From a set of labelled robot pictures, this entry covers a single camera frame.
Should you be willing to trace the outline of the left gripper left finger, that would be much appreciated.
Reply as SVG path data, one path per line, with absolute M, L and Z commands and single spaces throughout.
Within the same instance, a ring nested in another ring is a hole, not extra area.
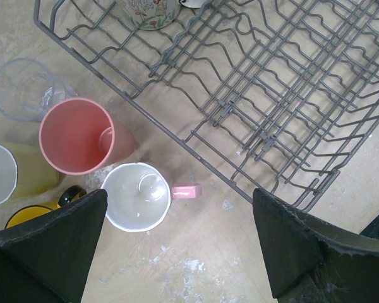
M 106 209 L 97 189 L 0 230 L 0 302 L 80 302 Z

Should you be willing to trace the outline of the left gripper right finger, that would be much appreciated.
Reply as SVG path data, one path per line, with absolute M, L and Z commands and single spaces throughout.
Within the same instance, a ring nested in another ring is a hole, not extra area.
M 379 302 L 379 240 L 332 225 L 264 189 L 253 217 L 278 302 Z

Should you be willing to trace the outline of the yellow mug black handle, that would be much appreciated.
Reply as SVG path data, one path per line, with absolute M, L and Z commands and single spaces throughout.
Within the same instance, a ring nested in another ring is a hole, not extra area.
M 39 205 L 30 205 L 19 209 L 6 222 L 5 228 L 8 229 L 14 227 L 51 211 L 55 211 L 60 207 L 81 198 L 86 195 L 86 193 L 87 191 L 79 185 L 71 186 L 65 190 L 58 200 L 48 201 Z

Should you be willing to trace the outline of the light green faceted mug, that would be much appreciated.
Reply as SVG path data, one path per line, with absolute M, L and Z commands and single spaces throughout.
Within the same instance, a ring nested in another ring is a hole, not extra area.
M 60 173 L 37 146 L 0 142 L 0 205 L 54 188 Z

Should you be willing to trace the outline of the pink faceted mug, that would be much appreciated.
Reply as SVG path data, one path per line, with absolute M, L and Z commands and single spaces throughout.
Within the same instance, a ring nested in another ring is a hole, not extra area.
M 173 183 L 165 172 L 146 162 L 117 166 L 107 174 L 101 188 L 107 193 L 106 218 L 114 227 L 131 233 L 158 226 L 172 200 L 202 195 L 199 183 Z

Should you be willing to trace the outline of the pink tumbler cup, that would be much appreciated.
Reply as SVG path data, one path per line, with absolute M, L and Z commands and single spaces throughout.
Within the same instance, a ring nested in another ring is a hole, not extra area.
M 128 158 L 132 132 L 87 98 L 70 98 L 51 108 L 39 129 L 44 158 L 67 175 L 84 175 Z

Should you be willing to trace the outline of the clear glass cup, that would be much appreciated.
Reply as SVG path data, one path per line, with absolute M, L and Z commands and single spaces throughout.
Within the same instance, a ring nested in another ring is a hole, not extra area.
M 0 113 L 18 122 L 40 122 L 74 88 L 40 61 L 17 58 L 0 67 Z

